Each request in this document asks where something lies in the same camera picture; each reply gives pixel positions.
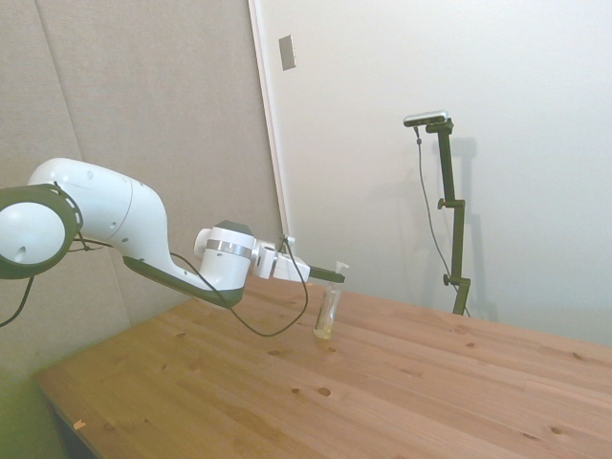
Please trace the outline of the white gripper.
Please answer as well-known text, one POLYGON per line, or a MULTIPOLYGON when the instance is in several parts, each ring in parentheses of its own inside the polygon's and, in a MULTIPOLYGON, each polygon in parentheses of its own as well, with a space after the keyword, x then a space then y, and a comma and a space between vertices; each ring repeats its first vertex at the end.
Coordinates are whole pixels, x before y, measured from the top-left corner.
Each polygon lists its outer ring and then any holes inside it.
POLYGON ((331 283, 344 283, 345 276, 338 270, 307 265, 301 258, 275 248, 272 277, 293 282, 306 282, 308 278, 331 283))

